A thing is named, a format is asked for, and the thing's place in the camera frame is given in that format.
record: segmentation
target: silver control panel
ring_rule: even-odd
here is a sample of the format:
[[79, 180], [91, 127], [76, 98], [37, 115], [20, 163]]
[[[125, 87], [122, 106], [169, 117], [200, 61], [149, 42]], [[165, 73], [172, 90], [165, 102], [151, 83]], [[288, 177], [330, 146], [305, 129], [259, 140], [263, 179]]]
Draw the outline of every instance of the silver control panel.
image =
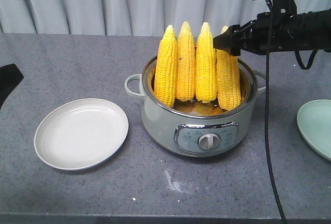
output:
[[237, 138], [238, 122], [218, 125], [178, 125], [175, 142], [188, 152], [208, 153], [226, 149]]

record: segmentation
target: curtain fold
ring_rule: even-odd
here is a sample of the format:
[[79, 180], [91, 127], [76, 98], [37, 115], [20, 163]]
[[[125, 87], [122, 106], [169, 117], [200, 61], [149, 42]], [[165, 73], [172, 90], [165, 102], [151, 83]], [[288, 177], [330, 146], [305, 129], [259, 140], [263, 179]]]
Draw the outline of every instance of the curtain fold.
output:
[[[331, 7], [331, 0], [295, 0], [298, 13]], [[218, 35], [268, 11], [252, 0], [0, 0], [0, 32], [162, 36], [189, 21], [195, 37], [204, 21]]]

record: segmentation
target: gray countertop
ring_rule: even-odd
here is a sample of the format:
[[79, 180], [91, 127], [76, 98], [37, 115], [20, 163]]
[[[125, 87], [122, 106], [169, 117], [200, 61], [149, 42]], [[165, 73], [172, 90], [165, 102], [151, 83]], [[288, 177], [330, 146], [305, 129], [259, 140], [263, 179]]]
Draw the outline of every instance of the gray countertop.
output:
[[[124, 81], [142, 72], [159, 41], [0, 34], [0, 66], [15, 63], [24, 75], [0, 110], [0, 222], [280, 223], [265, 157], [263, 97], [246, 137], [216, 157], [175, 155], [144, 129], [142, 103], [127, 96]], [[241, 59], [265, 69], [264, 56], [243, 52]], [[330, 72], [325, 52], [317, 54], [309, 71], [300, 70], [292, 53], [270, 58], [270, 150], [292, 223], [331, 221], [331, 162], [305, 143], [296, 126], [302, 104], [331, 98]], [[81, 98], [119, 105], [129, 120], [127, 138], [110, 159], [91, 169], [49, 167], [35, 153], [35, 131], [52, 110]]]

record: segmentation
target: yellow corn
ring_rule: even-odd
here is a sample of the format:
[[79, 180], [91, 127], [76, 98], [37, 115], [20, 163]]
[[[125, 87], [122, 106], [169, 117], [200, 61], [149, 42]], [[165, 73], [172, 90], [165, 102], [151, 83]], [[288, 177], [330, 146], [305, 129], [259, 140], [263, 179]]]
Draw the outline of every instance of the yellow corn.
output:
[[195, 94], [195, 43], [187, 21], [182, 24], [178, 36], [178, 57], [176, 98], [190, 101]]
[[175, 30], [169, 25], [160, 41], [157, 55], [154, 94], [165, 105], [172, 107], [176, 97], [178, 46]]
[[[221, 33], [228, 29], [224, 26]], [[218, 103], [222, 109], [232, 110], [240, 104], [238, 57], [223, 50], [216, 50]]]
[[204, 22], [197, 42], [195, 61], [195, 97], [210, 102], [217, 97], [216, 56], [210, 26]]

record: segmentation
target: pot handle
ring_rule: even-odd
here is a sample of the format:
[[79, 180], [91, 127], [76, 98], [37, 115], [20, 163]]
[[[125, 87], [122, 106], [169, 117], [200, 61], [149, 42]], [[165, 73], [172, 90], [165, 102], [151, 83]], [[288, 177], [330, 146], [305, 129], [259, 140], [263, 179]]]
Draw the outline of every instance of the pot handle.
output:
[[[261, 78], [263, 78], [264, 80], [266, 80], [266, 75], [263, 72], [260, 72], [259, 70], [253, 70], [253, 73], [255, 76], [260, 76]], [[262, 94], [265, 92], [265, 86], [258, 88], [258, 95]]]
[[[134, 74], [134, 75], [129, 76], [124, 82], [124, 88], [125, 88], [126, 93], [129, 96], [143, 100], [145, 97], [145, 92], [143, 89], [141, 76], [142, 76], [141, 74]], [[128, 84], [132, 81], [139, 81], [139, 93], [133, 92], [129, 89]]]

